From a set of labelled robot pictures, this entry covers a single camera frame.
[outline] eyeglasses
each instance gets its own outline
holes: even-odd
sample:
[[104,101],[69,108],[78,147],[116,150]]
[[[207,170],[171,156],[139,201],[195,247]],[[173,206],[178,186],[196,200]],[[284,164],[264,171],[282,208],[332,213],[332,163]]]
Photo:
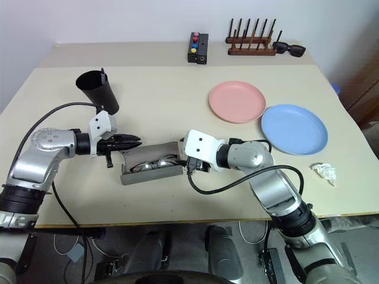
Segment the eyeglasses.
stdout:
[[167,155],[160,158],[158,161],[140,163],[130,169],[132,173],[144,172],[145,170],[161,169],[163,167],[176,166],[178,163],[177,155]]
[[303,56],[306,48],[304,46],[298,46],[294,44],[293,46],[283,43],[281,41],[276,41],[273,43],[273,48],[277,50],[277,53],[282,54],[289,51],[292,56],[301,57]]

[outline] crumpled tissue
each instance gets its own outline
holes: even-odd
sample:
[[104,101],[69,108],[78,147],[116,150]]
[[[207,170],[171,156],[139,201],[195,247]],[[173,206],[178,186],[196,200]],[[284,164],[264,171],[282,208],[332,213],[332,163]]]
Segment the crumpled tissue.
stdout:
[[332,186],[336,186],[336,169],[327,163],[317,163],[310,166],[324,179],[326,179]]

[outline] beige table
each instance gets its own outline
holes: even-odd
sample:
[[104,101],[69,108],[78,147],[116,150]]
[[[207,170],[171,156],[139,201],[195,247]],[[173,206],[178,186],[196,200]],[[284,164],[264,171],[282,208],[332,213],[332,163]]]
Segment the beige table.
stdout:
[[[119,133],[138,135],[144,145],[177,141],[190,129],[225,139],[264,138],[260,120],[231,124],[212,113],[208,93],[226,80],[255,85],[265,95],[267,107],[296,104],[308,108],[326,125],[326,148],[307,157],[273,149],[276,163],[289,164],[303,172],[304,200],[314,205],[318,216],[379,212],[379,162],[309,55],[301,59],[287,54],[228,57],[224,44],[211,44],[209,64],[200,66],[185,61],[186,43],[151,44],[150,52],[155,52],[155,56],[143,54],[146,46],[141,43],[56,47],[0,115],[3,182],[17,145],[29,127],[57,105],[88,101],[76,88],[75,79],[83,72],[104,66],[120,103],[116,114]],[[92,108],[76,106],[57,112],[41,128],[86,130],[93,115]],[[267,218],[248,183],[211,196],[196,193],[185,175],[123,186],[122,156],[113,153],[113,162],[113,169],[106,168],[104,157],[78,156],[61,163],[57,190],[79,223],[90,226]],[[316,162],[336,167],[337,187],[310,170],[309,166]],[[288,175],[298,185],[297,176],[291,172]],[[207,190],[242,176],[242,172],[225,170],[222,174],[196,173],[194,180]],[[45,197],[39,213],[38,227],[71,226],[53,195]]]

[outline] black paper cup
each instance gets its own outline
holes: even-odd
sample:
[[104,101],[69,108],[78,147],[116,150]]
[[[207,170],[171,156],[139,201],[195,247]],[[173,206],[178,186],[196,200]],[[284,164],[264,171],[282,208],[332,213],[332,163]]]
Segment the black paper cup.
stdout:
[[76,86],[96,105],[102,105],[110,114],[114,115],[119,109],[118,102],[109,85],[108,76],[101,82],[101,72],[93,70],[81,74],[76,80]]

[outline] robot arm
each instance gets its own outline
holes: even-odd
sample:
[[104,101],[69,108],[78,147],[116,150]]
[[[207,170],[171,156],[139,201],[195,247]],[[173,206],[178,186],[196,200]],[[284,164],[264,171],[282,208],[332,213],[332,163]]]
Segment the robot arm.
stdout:
[[[261,143],[234,141],[225,144],[223,140],[191,130],[184,140],[184,152],[189,162],[195,159],[192,164],[201,160],[214,170],[237,169],[246,175],[274,165],[270,152]],[[263,172],[249,179],[249,183],[286,242],[286,254],[301,282],[360,283],[282,170]]]
[[28,150],[9,172],[0,194],[0,283],[15,283],[14,268],[34,228],[38,209],[47,194],[59,163],[75,155],[106,156],[113,167],[111,151],[128,150],[141,144],[133,135],[114,134],[115,120],[100,111],[89,122],[88,133],[79,129],[46,128],[36,131]]

